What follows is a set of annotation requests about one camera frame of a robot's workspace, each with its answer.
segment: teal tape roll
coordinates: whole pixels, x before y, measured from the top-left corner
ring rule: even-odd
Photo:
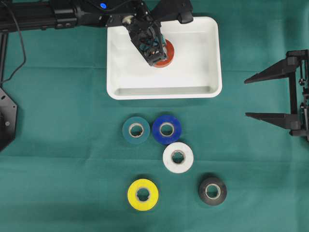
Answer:
[[[132,132],[134,127],[140,127],[141,133],[134,134]],[[149,137],[149,123],[142,117],[131,117],[124,123],[122,127],[122,134],[129,143],[141,144]]]

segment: black tape roll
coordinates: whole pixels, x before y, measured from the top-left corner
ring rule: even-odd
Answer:
[[[217,196],[208,195],[207,190],[210,186],[217,188]],[[222,180],[217,177],[210,177],[200,184],[198,194],[203,202],[211,206],[216,206],[220,205],[226,199],[227,189]]]

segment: black cable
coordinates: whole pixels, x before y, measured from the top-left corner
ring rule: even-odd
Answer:
[[[113,7],[113,8],[110,8],[110,9],[103,9],[103,8],[97,6],[96,4],[94,4],[91,0],[85,0],[85,1],[88,2],[88,3],[90,3],[91,5],[93,5],[94,7],[98,8],[99,10],[102,10],[102,11],[104,11],[104,12],[112,12],[112,11],[118,9],[119,7],[121,7],[121,6],[123,6],[123,5],[127,4],[127,3],[129,3],[129,2],[131,2],[131,1],[140,1],[140,0],[126,0],[126,1],[124,1],[124,2],[122,2],[122,3],[120,3],[120,4],[118,4],[117,6],[115,6],[115,7]]]
[[[3,84],[4,82],[7,82],[9,80],[12,79],[12,77],[15,75],[15,73],[21,69],[21,67],[24,66],[24,64],[26,63],[27,61],[27,57],[26,57],[26,51],[25,51],[25,46],[24,46],[24,40],[23,40],[23,36],[21,34],[21,31],[20,31],[20,28],[19,28],[19,25],[18,25],[18,22],[17,22],[17,19],[13,13],[13,11],[11,10],[11,8],[2,0],[0,0],[0,3],[2,3],[9,11],[10,15],[12,16],[14,22],[15,22],[15,25],[16,25],[16,28],[17,28],[17,31],[18,31],[18,34],[19,34],[19,38],[20,38],[20,44],[21,44],[21,48],[23,50],[23,56],[24,56],[24,61],[12,72],[11,76],[6,79],[6,80],[3,80],[0,82],[0,85]]]

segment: yellow tape roll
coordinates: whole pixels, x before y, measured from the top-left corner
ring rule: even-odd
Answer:
[[[137,192],[140,189],[147,189],[149,192],[148,200],[142,202],[137,197]],[[159,199],[159,191],[153,182],[147,179],[139,179],[134,181],[127,191],[127,199],[130,205],[139,211],[151,210]]]

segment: white tape roll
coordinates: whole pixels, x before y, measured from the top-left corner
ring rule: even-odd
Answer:
[[[180,163],[176,163],[173,160],[175,153],[181,153],[183,160]],[[165,167],[172,173],[185,173],[188,171],[194,161],[194,156],[191,148],[184,143],[170,144],[163,153],[163,163]]]

